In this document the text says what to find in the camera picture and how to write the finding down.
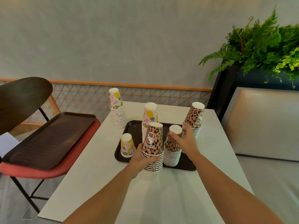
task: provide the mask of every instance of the brown plastic tray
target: brown plastic tray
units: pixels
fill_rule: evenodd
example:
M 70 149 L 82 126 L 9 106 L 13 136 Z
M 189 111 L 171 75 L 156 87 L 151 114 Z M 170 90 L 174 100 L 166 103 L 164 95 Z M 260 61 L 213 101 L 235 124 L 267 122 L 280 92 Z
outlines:
M 129 133 L 132 135 L 133 142 L 135 147 L 142 143 L 142 131 L 141 131 L 141 122 L 140 120 L 132 120 L 127 123 L 125 130 L 123 133 Z M 169 131 L 169 127 L 173 124 L 170 123 L 162 123 L 163 124 L 163 142 L 166 140 L 167 133 Z M 118 146 L 115 150 L 114 157 L 119 162 L 128 163 L 130 162 L 131 158 L 125 158 L 121 155 L 121 141 L 119 140 Z M 189 170 L 195 171 L 196 167 L 193 162 L 187 157 L 185 153 L 181 153 L 180 160 L 175 167 L 166 166 L 163 163 L 163 167 L 172 168 L 172 169 L 180 169 L 180 170 Z
M 90 114 L 60 113 L 9 151 L 2 161 L 50 170 L 64 158 L 95 119 L 96 116 Z

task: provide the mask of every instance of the red chair seat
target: red chair seat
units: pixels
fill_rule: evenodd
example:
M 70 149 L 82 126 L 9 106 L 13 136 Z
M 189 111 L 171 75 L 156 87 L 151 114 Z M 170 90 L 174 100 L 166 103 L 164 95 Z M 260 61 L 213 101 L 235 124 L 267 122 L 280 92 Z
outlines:
M 64 159 L 57 166 L 50 170 L 37 170 L 4 162 L 1 163 L 0 170 L 4 175 L 20 178 L 50 179 L 62 176 L 66 174 L 73 166 L 74 162 L 77 160 L 89 141 L 92 139 L 93 135 L 98 130 L 100 125 L 100 121 L 96 119 L 84 132 L 84 134 L 76 142 L 73 148 L 64 157 Z

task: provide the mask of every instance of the black planter box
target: black planter box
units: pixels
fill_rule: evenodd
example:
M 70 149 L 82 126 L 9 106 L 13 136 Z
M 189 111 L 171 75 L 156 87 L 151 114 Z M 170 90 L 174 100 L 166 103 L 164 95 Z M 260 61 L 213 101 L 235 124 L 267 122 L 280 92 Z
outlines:
M 241 65 L 233 64 L 225 71 L 218 73 L 207 108 L 214 109 L 221 121 L 237 87 L 299 91 L 298 78 L 293 82 L 296 86 L 293 89 L 292 83 L 286 75 L 280 75 L 279 77 L 282 82 L 269 76 L 268 83 L 264 83 L 267 81 L 264 71 L 252 69 L 244 76 Z

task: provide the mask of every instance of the person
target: person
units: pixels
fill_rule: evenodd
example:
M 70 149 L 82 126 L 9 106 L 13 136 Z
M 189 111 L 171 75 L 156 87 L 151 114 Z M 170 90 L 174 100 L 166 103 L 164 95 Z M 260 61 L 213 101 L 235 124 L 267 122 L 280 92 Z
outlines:
M 262 201 L 237 184 L 205 158 L 198 150 L 191 126 L 185 139 L 170 132 L 196 166 L 212 202 L 226 224 L 283 224 L 284 222 Z M 74 211 L 63 224 L 114 223 L 121 209 L 131 180 L 137 177 L 148 164 L 157 162 L 159 157 L 144 157 L 139 144 L 129 164 L 106 186 Z

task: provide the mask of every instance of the white table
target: white table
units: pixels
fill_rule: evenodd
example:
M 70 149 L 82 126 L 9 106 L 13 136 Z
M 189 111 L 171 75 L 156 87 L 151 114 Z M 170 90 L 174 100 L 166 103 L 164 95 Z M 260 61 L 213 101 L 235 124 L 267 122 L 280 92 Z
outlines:
M 144 104 L 124 102 L 127 120 L 142 120 Z M 158 105 L 159 121 L 182 124 L 189 108 Z M 39 213 L 64 221 L 75 209 L 105 186 L 126 163 L 114 158 L 123 129 L 110 113 Z M 248 191 L 252 189 L 214 110 L 206 109 L 197 138 L 200 152 Z M 132 180 L 116 223 L 224 223 L 197 171 L 163 168 L 142 171 Z

